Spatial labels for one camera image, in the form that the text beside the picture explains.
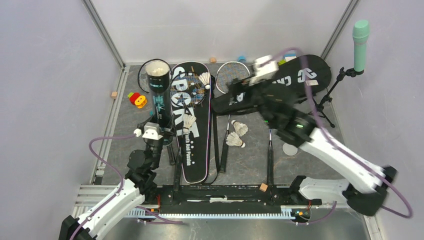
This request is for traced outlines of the white shuttlecock floor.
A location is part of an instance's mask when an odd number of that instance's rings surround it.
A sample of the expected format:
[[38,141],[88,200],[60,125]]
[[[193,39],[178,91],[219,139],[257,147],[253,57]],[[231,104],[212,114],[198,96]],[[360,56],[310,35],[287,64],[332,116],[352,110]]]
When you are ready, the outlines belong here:
[[232,120],[230,123],[232,124],[235,133],[239,137],[245,135],[249,130],[248,126],[245,123],[239,122],[237,120]]

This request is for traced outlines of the translucent tube lid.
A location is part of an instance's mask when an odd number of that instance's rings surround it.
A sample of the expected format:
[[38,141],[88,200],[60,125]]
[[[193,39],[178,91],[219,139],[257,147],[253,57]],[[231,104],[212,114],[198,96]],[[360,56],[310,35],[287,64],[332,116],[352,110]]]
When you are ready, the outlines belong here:
[[295,156],[298,153],[298,148],[288,143],[282,145],[282,150],[288,156]]

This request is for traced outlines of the black shuttlecock tube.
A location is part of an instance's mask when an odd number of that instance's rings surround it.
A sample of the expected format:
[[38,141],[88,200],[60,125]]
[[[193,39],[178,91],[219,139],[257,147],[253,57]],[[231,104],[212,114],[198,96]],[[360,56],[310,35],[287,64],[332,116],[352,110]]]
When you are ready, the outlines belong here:
[[172,73],[169,64],[155,58],[147,62],[145,70],[153,110],[148,122],[158,123],[161,127],[174,125],[170,96]]

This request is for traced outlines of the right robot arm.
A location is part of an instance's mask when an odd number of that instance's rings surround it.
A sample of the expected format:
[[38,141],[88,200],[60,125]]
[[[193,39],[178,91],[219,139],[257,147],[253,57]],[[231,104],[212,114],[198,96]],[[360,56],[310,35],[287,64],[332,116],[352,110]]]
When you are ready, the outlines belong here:
[[387,189],[397,174],[395,168],[364,160],[319,128],[309,114],[294,107],[297,95],[283,84],[264,80],[249,85],[248,78],[236,78],[228,89],[233,96],[246,93],[249,103],[285,143],[315,156],[342,175],[342,179],[336,180],[298,176],[288,191],[293,203],[346,203],[365,216],[374,216],[384,209]]

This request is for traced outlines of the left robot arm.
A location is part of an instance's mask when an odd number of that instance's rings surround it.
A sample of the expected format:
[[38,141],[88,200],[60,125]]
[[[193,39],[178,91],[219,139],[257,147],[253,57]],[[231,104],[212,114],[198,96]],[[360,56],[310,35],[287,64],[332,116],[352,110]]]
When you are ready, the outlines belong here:
[[142,203],[153,203],[157,198],[153,170],[158,167],[165,140],[174,136],[173,127],[151,121],[140,123],[130,135],[112,136],[113,140],[142,138],[147,148],[131,154],[130,170],[126,175],[118,174],[120,182],[113,191],[80,216],[69,215],[62,221],[58,238],[102,240],[131,210]]

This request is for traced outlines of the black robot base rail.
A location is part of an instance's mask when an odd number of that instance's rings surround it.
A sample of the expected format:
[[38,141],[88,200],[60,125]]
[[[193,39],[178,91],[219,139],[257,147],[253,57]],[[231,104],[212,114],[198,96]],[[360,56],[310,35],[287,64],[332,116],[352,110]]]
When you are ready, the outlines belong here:
[[162,214],[277,214],[282,206],[321,206],[322,200],[308,200],[298,189],[271,185],[160,185],[146,197],[145,205],[158,205]]

